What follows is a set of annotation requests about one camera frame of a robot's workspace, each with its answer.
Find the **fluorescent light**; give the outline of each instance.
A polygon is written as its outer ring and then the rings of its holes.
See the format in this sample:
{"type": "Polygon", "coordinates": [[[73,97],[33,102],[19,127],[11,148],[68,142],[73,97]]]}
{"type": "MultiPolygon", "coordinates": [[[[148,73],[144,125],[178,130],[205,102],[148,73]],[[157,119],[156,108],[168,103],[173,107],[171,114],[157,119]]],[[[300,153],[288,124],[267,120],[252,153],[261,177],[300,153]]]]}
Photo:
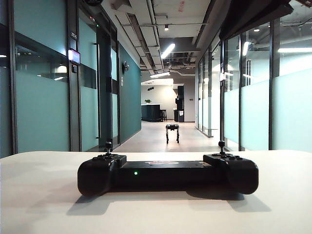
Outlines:
{"type": "Polygon", "coordinates": [[[249,41],[247,41],[247,42],[244,43],[244,47],[243,47],[243,56],[246,56],[246,55],[247,55],[249,44],[250,44],[249,41]]]}
{"type": "Polygon", "coordinates": [[[228,73],[228,72],[225,72],[224,74],[225,74],[226,76],[231,76],[231,77],[234,76],[234,74],[228,73]]]}
{"type": "Polygon", "coordinates": [[[246,77],[246,78],[252,78],[252,79],[255,78],[255,77],[249,76],[249,75],[247,75],[247,74],[243,74],[243,76],[246,77]]]}
{"type": "Polygon", "coordinates": [[[307,48],[279,48],[279,53],[310,53],[312,52],[311,47],[307,48]]]}
{"type": "Polygon", "coordinates": [[[163,72],[163,73],[158,73],[158,74],[155,74],[155,75],[151,75],[150,77],[151,78],[157,78],[157,77],[163,77],[163,76],[169,76],[170,75],[170,72],[163,72]]]}
{"type": "Polygon", "coordinates": [[[164,59],[168,56],[168,54],[170,54],[170,52],[174,49],[174,47],[176,46],[176,44],[172,43],[171,45],[168,46],[168,48],[165,50],[164,53],[162,53],[161,58],[164,59]]]}
{"type": "Polygon", "coordinates": [[[64,77],[59,77],[59,78],[55,78],[54,80],[60,80],[63,79],[64,77]]]}

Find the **corridor floor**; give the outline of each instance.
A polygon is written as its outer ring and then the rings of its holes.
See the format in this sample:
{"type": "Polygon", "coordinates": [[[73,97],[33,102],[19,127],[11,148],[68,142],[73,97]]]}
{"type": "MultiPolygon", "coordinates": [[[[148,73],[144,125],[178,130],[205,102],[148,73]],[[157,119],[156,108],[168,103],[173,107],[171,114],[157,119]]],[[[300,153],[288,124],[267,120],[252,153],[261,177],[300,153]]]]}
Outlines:
{"type": "Polygon", "coordinates": [[[176,130],[169,132],[166,143],[167,122],[142,121],[142,129],[128,141],[116,148],[115,152],[217,152],[219,136],[207,138],[195,128],[195,123],[178,123],[179,144],[176,142],[176,130]]]}

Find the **game controller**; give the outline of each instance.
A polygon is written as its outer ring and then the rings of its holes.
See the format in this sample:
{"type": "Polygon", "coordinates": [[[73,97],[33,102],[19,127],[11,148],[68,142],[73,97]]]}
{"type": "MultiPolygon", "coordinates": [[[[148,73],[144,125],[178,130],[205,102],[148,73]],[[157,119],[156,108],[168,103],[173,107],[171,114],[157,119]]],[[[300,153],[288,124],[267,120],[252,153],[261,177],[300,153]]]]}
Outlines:
{"type": "Polygon", "coordinates": [[[251,194],[258,187],[258,167],[251,160],[227,154],[225,143],[221,152],[204,155],[203,161],[127,161],[125,155],[111,153],[83,162],[78,169],[78,189],[84,196],[99,196],[116,188],[169,188],[208,186],[212,183],[230,185],[236,192],[251,194]]]}

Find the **display screen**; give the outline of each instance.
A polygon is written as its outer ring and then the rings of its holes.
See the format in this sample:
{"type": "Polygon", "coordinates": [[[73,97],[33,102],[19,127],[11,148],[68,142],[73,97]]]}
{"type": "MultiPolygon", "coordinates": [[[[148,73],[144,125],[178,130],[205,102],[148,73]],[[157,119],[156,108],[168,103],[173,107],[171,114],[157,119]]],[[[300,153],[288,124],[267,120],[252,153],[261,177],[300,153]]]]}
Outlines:
{"type": "Polygon", "coordinates": [[[68,51],[68,60],[76,64],[80,64],[80,53],[76,50],[70,49],[68,51]]]}

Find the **table surface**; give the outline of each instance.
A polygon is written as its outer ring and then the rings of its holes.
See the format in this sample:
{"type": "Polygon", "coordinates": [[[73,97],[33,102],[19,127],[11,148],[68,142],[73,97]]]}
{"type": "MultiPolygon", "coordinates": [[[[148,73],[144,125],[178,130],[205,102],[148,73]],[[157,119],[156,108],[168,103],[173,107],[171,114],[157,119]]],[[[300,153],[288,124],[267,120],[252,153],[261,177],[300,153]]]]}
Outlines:
{"type": "MultiPolygon", "coordinates": [[[[204,153],[127,153],[129,161],[202,160],[204,153]]],[[[1,234],[312,233],[312,154],[236,153],[259,167],[251,195],[216,192],[107,193],[77,189],[79,165],[98,153],[27,152],[0,159],[1,234]]]]}

